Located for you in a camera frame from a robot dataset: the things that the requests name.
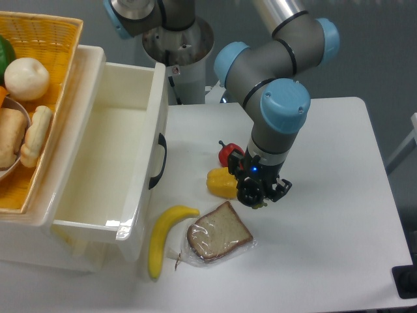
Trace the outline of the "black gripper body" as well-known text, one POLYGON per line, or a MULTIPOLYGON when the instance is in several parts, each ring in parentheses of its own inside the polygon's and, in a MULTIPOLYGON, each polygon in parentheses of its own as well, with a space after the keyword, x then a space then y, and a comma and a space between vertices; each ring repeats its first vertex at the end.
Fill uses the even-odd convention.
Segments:
POLYGON ((280 178, 283 166, 283 162, 275 165, 262 164, 259 155, 252 157, 249 152, 241 155, 237 150, 229 155, 227 161, 229 173, 235 176, 237 184, 241 180, 254 180, 260 184, 264 196, 268 196, 271 186, 280 178))

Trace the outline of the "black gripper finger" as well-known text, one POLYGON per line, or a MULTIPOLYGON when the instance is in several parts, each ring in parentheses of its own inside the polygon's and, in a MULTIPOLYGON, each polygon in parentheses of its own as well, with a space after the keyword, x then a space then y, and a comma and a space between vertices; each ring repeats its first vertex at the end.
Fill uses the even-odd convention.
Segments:
POLYGON ((237 199, 248 207, 264 200, 263 191, 258 182, 254 180, 241 180, 237 184, 237 199))
POLYGON ((276 183, 274 183, 268 191, 268 198, 273 202, 277 202, 288 193, 291 187, 292 183, 290 181, 278 178, 276 183))

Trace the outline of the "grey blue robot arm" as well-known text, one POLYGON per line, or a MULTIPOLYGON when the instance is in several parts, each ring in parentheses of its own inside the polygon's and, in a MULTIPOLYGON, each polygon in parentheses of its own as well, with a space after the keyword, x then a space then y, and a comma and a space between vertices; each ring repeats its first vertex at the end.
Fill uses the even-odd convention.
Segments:
MULTIPOLYGON (((141 36, 145 53, 165 65, 175 104, 204 99, 205 59, 214 36, 193 1, 105 1, 104 7, 120 37, 141 36)), ((255 1, 254 7, 270 42, 257 49, 228 44, 216 56, 214 71, 253 121, 246 150, 230 153, 227 167, 237 179, 238 201, 258 208, 292 186, 280 170, 311 103, 295 76, 335 58, 340 38, 331 21, 312 18, 301 1, 255 1)))

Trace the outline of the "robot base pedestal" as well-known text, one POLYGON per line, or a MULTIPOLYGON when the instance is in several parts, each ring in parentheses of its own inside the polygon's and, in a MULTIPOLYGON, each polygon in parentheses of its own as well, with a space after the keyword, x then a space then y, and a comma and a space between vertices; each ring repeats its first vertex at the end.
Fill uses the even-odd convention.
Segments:
POLYGON ((206 61, 214 46, 205 20, 196 17, 181 31, 157 27, 143 33, 142 45, 150 59, 165 65, 170 105, 205 102, 206 61))

